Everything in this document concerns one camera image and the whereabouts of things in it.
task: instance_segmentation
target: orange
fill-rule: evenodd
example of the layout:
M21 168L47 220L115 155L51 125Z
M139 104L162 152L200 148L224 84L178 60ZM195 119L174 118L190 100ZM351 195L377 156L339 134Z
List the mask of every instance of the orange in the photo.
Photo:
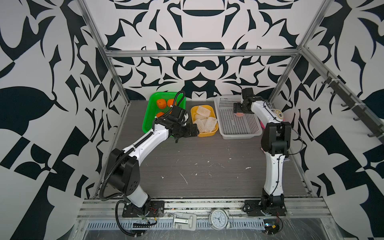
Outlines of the orange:
M164 99L159 99L156 101L156 105L160 108L160 109L164 109L166 106L167 106L167 103Z
M163 115L164 115L164 113L159 112L158 114L156 114L156 117L159 118L159 117L161 117L161 116L163 116Z
M174 99L169 99L168 101L167 101L167 106L168 107L170 107L171 105L173 105L173 100Z

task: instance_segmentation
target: green basket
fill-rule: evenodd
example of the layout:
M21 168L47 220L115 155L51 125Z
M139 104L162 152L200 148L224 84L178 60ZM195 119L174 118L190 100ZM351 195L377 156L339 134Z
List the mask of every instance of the green basket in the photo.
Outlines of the green basket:
M168 106L166 106L164 109L160 109L157 106L156 101L159 99L164 99L167 102L169 99L174 99L176 96L176 93L177 92L157 92L151 95L151 97L149 98L147 111L145 112L144 122L142 126L144 133L147 133L152 128L153 119L156 117L156 114L158 114L159 112L166 113L170 109L170 107ZM180 94L177 97L176 102L179 103L182 97L183 97L183 94ZM179 107L183 109L185 109L185 99L186 98L184 98L179 105Z

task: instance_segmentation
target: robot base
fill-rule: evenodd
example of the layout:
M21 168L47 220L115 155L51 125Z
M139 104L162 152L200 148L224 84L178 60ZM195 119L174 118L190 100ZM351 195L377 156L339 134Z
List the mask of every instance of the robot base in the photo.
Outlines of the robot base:
M249 217L259 216L285 216L286 208L284 204L284 195L269 196L263 189L261 200L246 200L242 209Z
M151 201L150 198L148 198L148 200L140 208L134 204L126 206L122 212L122 216L137 217L138 215L144 215L146 217L157 217L162 216L163 213L164 201Z

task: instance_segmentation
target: white clock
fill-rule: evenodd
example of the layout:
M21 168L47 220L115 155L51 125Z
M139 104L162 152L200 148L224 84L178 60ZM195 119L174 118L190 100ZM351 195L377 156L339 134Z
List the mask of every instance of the white clock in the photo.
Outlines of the white clock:
M209 223L213 229L221 230L229 228L228 211L222 209L215 209L209 215Z

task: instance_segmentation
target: mounting plate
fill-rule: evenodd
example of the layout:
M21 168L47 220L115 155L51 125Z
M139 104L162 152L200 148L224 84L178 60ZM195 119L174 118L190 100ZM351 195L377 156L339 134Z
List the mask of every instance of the mounting plate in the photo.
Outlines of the mounting plate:
M161 217L164 213L164 201L150 201L149 204L149 213L146 215L146 217ZM126 206L122 212L123 217L137 217L137 213L134 210L134 207L132 204L129 204Z
M245 200L244 207L242 210L246 212L249 217L265 217L266 215L262 212L262 206L260 202L260 200ZM280 207L267 207L265 210L271 213L273 216L276 216L276 212L279 213L279 216L285 216L286 213L285 204Z

